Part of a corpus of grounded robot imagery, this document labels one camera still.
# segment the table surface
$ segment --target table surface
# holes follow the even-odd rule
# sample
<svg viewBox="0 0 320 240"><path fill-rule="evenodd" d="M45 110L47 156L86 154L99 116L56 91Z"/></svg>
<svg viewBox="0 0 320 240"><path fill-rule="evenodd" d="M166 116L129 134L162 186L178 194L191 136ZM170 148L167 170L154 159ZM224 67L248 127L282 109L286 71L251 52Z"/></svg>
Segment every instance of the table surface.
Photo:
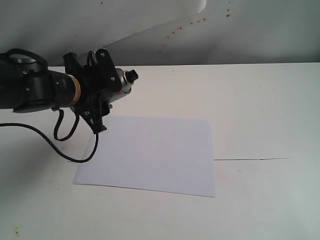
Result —
<svg viewBox="0 0 320 240"><path fill-rule="evenodd" d="M73 185L77 164L28 129L2 127L0 239L319 239L320 63L134 68L140 79L111 114L209 121L216 198ZM53 139L57 115L1 110L0 122ZM73 120L67 111L61 133ZM90 135L80 121L56 144L81 158Z"/></svg>

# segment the white wall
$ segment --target white wall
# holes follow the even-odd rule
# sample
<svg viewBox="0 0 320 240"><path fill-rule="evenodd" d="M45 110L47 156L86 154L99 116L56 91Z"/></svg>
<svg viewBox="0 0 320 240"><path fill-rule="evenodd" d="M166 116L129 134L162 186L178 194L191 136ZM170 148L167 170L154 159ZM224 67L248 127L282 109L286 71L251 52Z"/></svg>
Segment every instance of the white wall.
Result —
<svg viewBox="0 0 320 240"><path fill-rule="evenodd" d="M319 0L208 0L107 49L116 65L318 62L319 11Z"/></svg>

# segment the black cable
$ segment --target black cable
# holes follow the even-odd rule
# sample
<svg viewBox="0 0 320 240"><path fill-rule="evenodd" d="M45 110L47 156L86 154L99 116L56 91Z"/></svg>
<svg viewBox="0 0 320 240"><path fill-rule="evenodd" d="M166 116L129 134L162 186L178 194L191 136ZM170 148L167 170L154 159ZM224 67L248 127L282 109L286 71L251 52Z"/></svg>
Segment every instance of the black cable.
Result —
<svg viewBox="0 0 320 240"><path fill-rule="evenodd" d="M53 130L53 137L55 140L59 141L59 142L64 142L66 140L68 140L69 138L72 137L72 135L75 133L76 129L77 129L77 126L78 126L78 123L79 123L79 120L80 120L80 116L79 115L75 115L75 121L74 121L74 124L71 128L71 131L69 132L69 134L63 138L58 138L58 130L60 128L60 125L64 119L64 115L65 115L65 112L62 110L62 109L59 109L59 118L55 124L55 127L54 127L54 130Z"/></svg>
<svg viewBox="0 0 320 240"><path fill-rule="evenodd" d="M65 158L67 160L70 160L71 162L78 163L78 164L88 162L90 159L92 159L92 157L96 153L96 150L98 147L98 142L99 142L99 134L97 133L95 135L95 144L94 144L94 147L93 147L93 150L92 150L90 156L86 159L83 159L83 160L77 160L77 159L74 159L74 158L69 157L69 156L65 155L64 153L62 153L42 131L40 131L39 129L37 129L33 126L13 122L13 123L0 123L0 127L22 127L22 128L30 129L30 130L36 132L37 134L39 134L41 137L43 137L43 139L46 140L46 142L53 148L53 150L57 154L59 154L61 157Z"/></svg>

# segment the white table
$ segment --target white table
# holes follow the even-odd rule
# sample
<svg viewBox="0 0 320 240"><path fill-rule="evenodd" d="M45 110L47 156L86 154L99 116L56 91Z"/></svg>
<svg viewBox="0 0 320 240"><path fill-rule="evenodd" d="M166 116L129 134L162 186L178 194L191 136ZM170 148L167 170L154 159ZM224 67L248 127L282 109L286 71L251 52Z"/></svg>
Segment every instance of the white table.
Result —
<svg viewBox="0 0 320 240"><path fill-rule="evenodd" d="M1 240L320 238L320 63L134 68L140 79L112 114L209 121L216 198L73 185L77 164L34 132L3 127ZM0 122L52 136L57 115L1 110ZM66 113L61 133L73 120ZM90 135L81 121L56 144L81 158Z"/></svg>

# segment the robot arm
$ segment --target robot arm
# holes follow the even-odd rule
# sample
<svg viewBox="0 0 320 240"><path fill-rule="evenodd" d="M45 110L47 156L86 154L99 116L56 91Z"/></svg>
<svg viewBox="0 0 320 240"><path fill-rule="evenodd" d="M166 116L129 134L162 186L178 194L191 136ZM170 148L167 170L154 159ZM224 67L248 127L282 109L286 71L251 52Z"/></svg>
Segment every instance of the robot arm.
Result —
<svg viewBox="0 0 320 240"><path fill-rule="evenodd" d="M72 52L64 55L63 60L66 73L48 70L47 61L29 51L15 48L0 54L0 109L13 109L14 113L59 111L54 128L54 138L59 141L72 136L82 117L98 140L98 133L107 129L102 118L110 113L111 103L131 92L138 74L135 70L115 68L104 48L90 51L85 66L78 63ZM70 108L75 114L71 132L62 139L57 136L64 116L60 108Z"/></svg>

